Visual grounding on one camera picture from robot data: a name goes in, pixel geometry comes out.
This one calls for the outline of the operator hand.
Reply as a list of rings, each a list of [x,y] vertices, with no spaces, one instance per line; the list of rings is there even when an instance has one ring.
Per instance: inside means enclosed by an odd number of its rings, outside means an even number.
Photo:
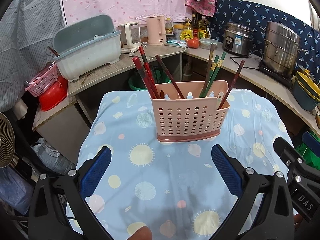
[[[143,226],[127,240],[152,240],[152,232],[147,226]]]

